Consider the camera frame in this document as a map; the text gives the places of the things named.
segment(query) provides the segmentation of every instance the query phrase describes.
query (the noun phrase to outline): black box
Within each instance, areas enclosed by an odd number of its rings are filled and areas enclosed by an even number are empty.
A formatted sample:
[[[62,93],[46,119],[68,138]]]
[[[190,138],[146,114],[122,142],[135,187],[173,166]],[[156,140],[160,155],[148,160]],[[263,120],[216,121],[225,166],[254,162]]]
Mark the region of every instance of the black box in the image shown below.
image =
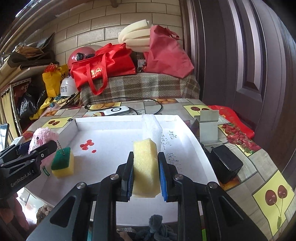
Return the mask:
[[[242,161],[227,146],[221,145],[211,150],[209,161],[220,182],[232,180],[242,168]]]

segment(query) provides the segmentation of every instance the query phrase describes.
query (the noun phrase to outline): yellow bag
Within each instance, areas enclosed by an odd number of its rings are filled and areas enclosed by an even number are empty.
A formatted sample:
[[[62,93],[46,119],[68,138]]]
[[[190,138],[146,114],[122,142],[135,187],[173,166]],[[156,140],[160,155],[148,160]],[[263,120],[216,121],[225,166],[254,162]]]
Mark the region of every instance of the yellow bag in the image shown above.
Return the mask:
[[[37,120],[39,119],[39,116],[45,111],[45,109],[50,105],[50,103],[53,101],[52,97],[47,97],[42,106],[37,110],[37,113],[30,116],[30,120]]]
[[[48,97],[57,97],[60,94],[61,81],[68,76],[68,65],[57,67],[55,71],[42,74]]]

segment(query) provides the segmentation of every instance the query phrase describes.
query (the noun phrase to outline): red helmet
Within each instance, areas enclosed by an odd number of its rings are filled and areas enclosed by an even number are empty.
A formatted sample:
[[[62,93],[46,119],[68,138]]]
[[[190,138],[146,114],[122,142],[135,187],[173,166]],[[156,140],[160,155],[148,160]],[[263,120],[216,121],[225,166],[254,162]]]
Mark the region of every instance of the red helmet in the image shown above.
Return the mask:
[[[72,68],[72,64],[76,61],[80,61],[86,58],[94,57],[95,50],[91,47],[81,47],[73,51],[68,59],[68,68]]]

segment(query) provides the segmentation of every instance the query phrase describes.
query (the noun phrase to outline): yellow sponge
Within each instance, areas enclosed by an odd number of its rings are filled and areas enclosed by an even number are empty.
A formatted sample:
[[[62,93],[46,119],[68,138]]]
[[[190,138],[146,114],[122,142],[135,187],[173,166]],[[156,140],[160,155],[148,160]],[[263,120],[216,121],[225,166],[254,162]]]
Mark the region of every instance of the yellow sponge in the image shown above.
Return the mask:
[[[74,174],[74,156],[70,147],[58,150],[52,161],[52,174],[57,178]]]
[[[160,193],[156,144],[150,139],[133,144],[133,195],[154,198]]]

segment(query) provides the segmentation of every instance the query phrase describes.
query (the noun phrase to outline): pink plush toy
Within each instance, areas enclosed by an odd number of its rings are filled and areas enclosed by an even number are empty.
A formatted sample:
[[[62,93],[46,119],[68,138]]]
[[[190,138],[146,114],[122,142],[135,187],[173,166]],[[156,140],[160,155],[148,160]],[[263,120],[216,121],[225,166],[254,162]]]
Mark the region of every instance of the pink plush toy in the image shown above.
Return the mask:
[[[29,146],[29,154],[31,151],[33,151],[34,149],[36,149],[37,147],[53,140],[55,142],[57,142],[59,138],[59,134],[52,131],[51,129],[49,129],[48,127],[46,128],[38,128],[34,134],[33,134],[33,138],[30,142],[30,146]],[[56,152],[50,154],[48,157],[44,158],[42,160],[42,163],[40,165],[40,167],[43,166],[48,166],[52,160],[54,159]]]

